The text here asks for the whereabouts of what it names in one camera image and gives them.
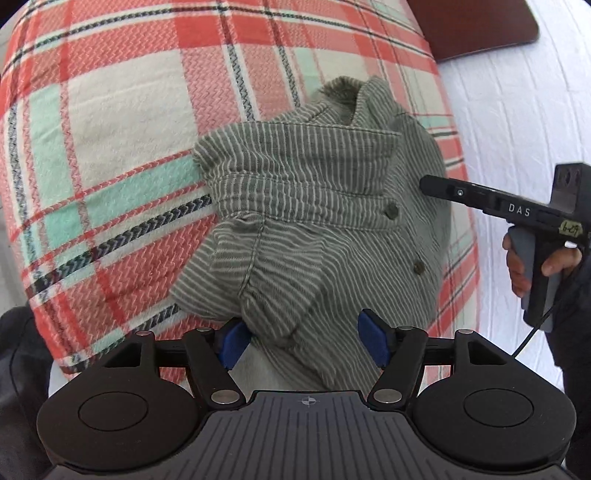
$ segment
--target black cable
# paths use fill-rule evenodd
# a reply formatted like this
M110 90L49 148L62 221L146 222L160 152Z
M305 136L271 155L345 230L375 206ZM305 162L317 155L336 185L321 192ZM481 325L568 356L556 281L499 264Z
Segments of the black cable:
M590 249L591 249L591 247L587 247L585 249L585 253L583 254L583 258L581 259L581 262L579 263L579 265L583 265L584 263L586 263L586 260L589 256ZM557 310L558 307L562 304L563 300L570 294L569 290L573 287L573 285L577 284L580 280L579 277L581 276L581 271L582 271L582 268L579 268L579 271L576 274L572 274L570 276L570 278L567 280L568 283L564 288L563 294L560 296L560 298L557 301L554 302L554 305L552 305L548 309L548 311L546 313L544 313L542 315L542 317L539 319L539 321L534 325L534 327L531 329L531 331L529 332L527 337L525 337L525 340L523 340L523 342L521 342L520 346L517 347L515 352L513 352L513 355L511 355L513 358L517 357L517 355L519 355L523 351L525 346L530 342L530 340L533 338L535 333L540 329L540 327L544 324L544 322L548 319L548 317L552 314L552 312ZM582 286L583 286L583 283L580 283L576 287L576 289L573 290L572 294L577 294Z

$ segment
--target device handle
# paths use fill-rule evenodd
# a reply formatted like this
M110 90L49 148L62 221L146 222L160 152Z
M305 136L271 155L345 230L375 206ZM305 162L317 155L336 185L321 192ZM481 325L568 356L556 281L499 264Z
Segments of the device handle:
M524 321L533 327L554 304L562 280L562 273L544 276L542 265L552 253L564 246L564 241L547 239L542 233L520 226L510 227L508 233L513 250L525 265L524 275L531 281L531 290L521 299L521 308L524 310ZM552 327L552 315L549 315L540 329L551 332Z

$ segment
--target shirt sleeve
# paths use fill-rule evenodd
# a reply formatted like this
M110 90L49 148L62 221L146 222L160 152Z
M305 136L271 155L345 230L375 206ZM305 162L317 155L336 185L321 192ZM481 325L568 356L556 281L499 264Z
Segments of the shirt sleeve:
M587 258L573 275L574 288L554 314L554 329L546 334L554 363L563 370L564 392L577 412L577 426L566 456L567 468L580 480L591 480L591 261Z

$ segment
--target striped shirt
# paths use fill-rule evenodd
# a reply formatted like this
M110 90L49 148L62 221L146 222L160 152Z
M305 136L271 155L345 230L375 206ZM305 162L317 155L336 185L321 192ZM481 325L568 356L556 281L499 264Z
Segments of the striped shirt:
M369 392L359 312L434 320L450 206L418 188L445 175L433 138L383 80L341 77L306 106L201 137L194 159L219 223L170 290L180 308L243 318L257 359L235 369L243 390L269 388L237 378L264 362L285 390Z

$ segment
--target crosshair logo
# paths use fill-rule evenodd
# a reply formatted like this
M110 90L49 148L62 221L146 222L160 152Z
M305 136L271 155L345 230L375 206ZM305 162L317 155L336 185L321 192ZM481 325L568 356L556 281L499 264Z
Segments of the crosshair logo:
M300 401L308 408L310 408L310 405L315 405L318 402L318 400L312 397L304 397Z

